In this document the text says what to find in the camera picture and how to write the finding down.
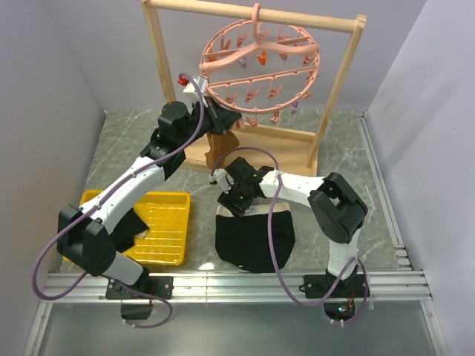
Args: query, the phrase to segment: yellow basket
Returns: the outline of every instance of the yellow basket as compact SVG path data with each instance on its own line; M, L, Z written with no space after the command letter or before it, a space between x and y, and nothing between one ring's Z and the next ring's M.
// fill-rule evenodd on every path
M89 190L81 205L102 191ZM135 245L124 252L146 266L178 266L185 257L186 229L191 196L185 192L150 191L137 204L135 213L148 226L145 238L135 237Z

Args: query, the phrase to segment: wooden frame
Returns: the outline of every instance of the wooden frame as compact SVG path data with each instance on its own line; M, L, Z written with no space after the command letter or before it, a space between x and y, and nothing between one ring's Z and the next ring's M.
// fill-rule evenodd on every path
M167 102L175 100L176 96L173 88L173 80L171 79L170 67L168 66L168 58L157 9L201 13L245 20L252 19L253 13L252 7L194 0L142 0L142 9L151 43L154 48L163 93ZM274 128L265 125L259 125L257 127L247 125L244 131L233 129L241 145L257 145L260 148L271 151L278 159L282 171L315 176L317 170L317 160L315 158L318 157L318 148L320 147L325 129L332 116L333 109L338 101L348 70L350 69L351 61L358 47L364 26L366 25L366 16L358 15L356 19L352 20L261 8L258 14L258 21L350 34L347 48L344 52L340 68L338 69L322 115L320 126L316 133ZM205 137L197 140L186 149L187 159L185 166L208 169L206 167L204 154L208 150L209 145ZM272 165L272 162L270 162L267 157L254 151L240 151L239 156L244 156L244 158L256 168L259 168L261 165ZM231 155L227 161L231 162L232 158L233 156Z

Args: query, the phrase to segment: gray marble tabletop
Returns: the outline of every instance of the gray marble tabletop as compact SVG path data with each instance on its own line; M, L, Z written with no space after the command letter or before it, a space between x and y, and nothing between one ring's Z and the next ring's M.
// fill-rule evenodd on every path
M137 158L157 126L157 111L108 111L91 164L85 189L107 188ZM315 132L321 112L284 111L278 123L283 128ZM319 150L318 175L335 171L345 177L368 206L369 212L358 241L358 255L369 270L399 267L381 200L373 178L364 141L353 111L336 111ZM272 125L268 118L261 123ZM157 271L234 271L237 267L222 261L214 249L214 219L219 190L208 184L208 174L179 168L157 191L187 191L191 194L191 216L185 259L181 266ZM295 246L285 269L324 269L329 259L328 239L308 208L291 204ZM62 270L73 267L63 263Z

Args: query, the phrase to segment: wall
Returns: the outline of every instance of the wall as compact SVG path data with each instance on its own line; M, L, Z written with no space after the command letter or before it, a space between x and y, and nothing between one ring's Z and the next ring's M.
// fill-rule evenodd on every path
M104 108L162 107L164 98L140 0L45 1ZM252 6L255 0L229 2ZM324 16L354 19L359 13L367 14L367 27L338 104L340 108L365 110L424 3L425 0L261 0L262 7ZM171 74L176 78L180 71L197 73L208 40L237 20L164 10L160 21ZM302 104L323 107L348 35L321 30L311 30L311 34L321 44L321 76L315 95Z
M411 260L427 273L454 355L475 319L475 4L428 0L369 109Z
M20 355L38 299L37 254L57 214L77 204L104 113L41 1L3 1L0 11L0 344ZM46 259L39 284L59 258Z

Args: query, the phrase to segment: purple cable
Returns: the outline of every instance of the purple cable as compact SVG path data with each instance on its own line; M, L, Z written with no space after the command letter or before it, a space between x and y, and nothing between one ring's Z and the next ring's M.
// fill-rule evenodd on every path
M194 141L194 139L196 138L196 136L200 132L201 126L203 125L204 116L205 116L203 95L201 94L201 91L200 91L199 87L197 86L196 82L193 80L193 78L191 78L186 73L180 73L179 74L180 78L183 77L183 76L185 78L187 78L188 81L194 86L194 89L197 91L197 94L198 94L198 99L200 100L200 119L198 120L198 126L197 126L196 130L190 136L190 138L181 147L177 148L175 151L173 151L170 154L167 154L163 157L160 157L159 159L156 159L153 162L147 163L146 165L138 168L132 174L129 174L128 176L121 179L114 187L111 188L111 190L107 194L104 195L104 197L99 201L99 205L104 204L104 202L106 202L112 196L112 194L114 194L117 191L117 189L119 189L124 183L129 181L131 178L133 178L136 175L142 173L145 169L150 168L154 165L160 164L160 163L166 161L168 158L174 156L175 154L183 151L186 147L188 147ZM67 234L72 228L74 228L75 226L80 224L84 219L89 217L96 210L97 210L97 206L92 207L91 209L86 211L83 215L81 215L81 217L74 220L71 224L69 224L68 226L63 228L39 253L39 256L38 256L38 258L36 259L36 262L35 262L35 266L33 267L33 276L32 276L32 279L31 279L31 288L32 288L33 292L36 294L36 296L39 297L40 299L43 299L43 300L58 300L60 298L63 298L65 295L69 294L74 288L76 288L76 286L79 284L79 282L81 282L81 280L88 274L87 272L84 272L83 274L81 274L79 276L79 278L76 280L76 282L74 282L71 287L69 287L64 292L62 292L58 295L43 294L39 290L38 283L36 281L36 278L38 277L39 266L40 266L41 262L43 261L43 258L45 258L46 253L50 250L50 248L53 247L53 245L55 243L57 243L58 240L61 239L65 234ZM125 289L127 289L129 291L132 291L132 292L134 292L138 295L141 295L141 296L143 294L143 293L140 293L138 291L134 291L133 289L130 289L129 287L126 287ZM153 297L153 299L158 299L161 302L164 302L170 308L170 313L169 313L168 317L163 322L155 324L155 326L162 325L171 316L171 313L173 311L173 308L171 307L171 304L169 302L167 302L166 300L163 300L163 299L158 298L158 297L151 296L150 294L145 294L145 297L147 297L148 299L150 299L151 297Z
M258 151L258 152L262 152L263 154L266 154L267 156L269 156L271 158L272 161L274 161L275 169L277 170L277 172L280 172L279 163L277 162L277 159L270 152L268 152L266 150L263 150L262 148L257 148L257 147L238 147L238 148L234 148L230 151L227 151L225 154L223 154L216 161L216 163L214 164L214 167L212 169L211 175L214 174L214 171L216 170L217 165L221 162L222 159L224 159L224 157L228 156L232 152L242 151L242 150L253 150L253 151ZM330 287L330 289L328 290L328 292L320 300L317 300L316 302L311 302L311 303L301 302L299 299L297 299L296 296L294 296L294 294L292 294L292 292L290 291L287 284L285 284L284 278L282 277L282 274L281 274L281 270L279 269L279 266L278 266L277 257L275 256L274 240L273 240L273 237L272 237L272 215L273 215L273 212L274 212L275 203L277 202L279 193L281 192L282 186L284 185L283 182L282 182L282 177L281 177L280 174L277 175L277 178L278 178L279 184L278 184L278 187L277 187L277 191L275 191L274 197L272 198L272 201L270 203L269 215L267 217L267 238L269 239L270 257L272 259L272 264L274 265L275 274L277 275L277 278L279 279L279 283L281 284L282 288L284 289L286 294L289 296L289 298L292 299L299 306L306 306L308 308L313 308L313 307L316 307L316 306L320 306L333 293L336 286L338 285L338 282L340 282L341 277L343 277L343 273L350 267L350 265L355 260L357 260L358 263L361 265L361 269L363 270L363 274L364 274L365 293L364 293L363 303L361 304L361 308L358 310L358 312L355 314L354 317L352 317L351 319L349 319L345 322L345 323L349 323L350 321L354 320L361 313L361 310L366 305L366 299L367 299L368 281L367 281L367 275L366 275L366 268L364 267L363 262L359 258L352 257L347 262L347 264L341 270L340 274L336 277L335 282L333 282L333 284Z
M158 326L161 326L164 323L166 323L168 320L170 320L171 313L173 312L173 307L171 306L170 302L168 302L167 300L165 300L163 298L157 297L156 295L142 293L141 291L135 291L132 288L130 288L129 286L127 286L126 284L120 282L119 280L116 280L116 283L119 286L121 286L122 288L124 288L126 291L128 291L129 293L132 293L132 294L138 295L139 297L143 297L143 298L147 298L147 299L159 300L160 302L162 302L162 303L166 304L166 306L168 306L168 315L165 317L165 319L163 319L159 323L151 324L151 325L140 325L140 324L135 324L135 323L132 323L132 322L126 320L125 323L127 325L130 325L130 326L132 326L134 328L137 328L137 329L152 329L152 328L156 328Z

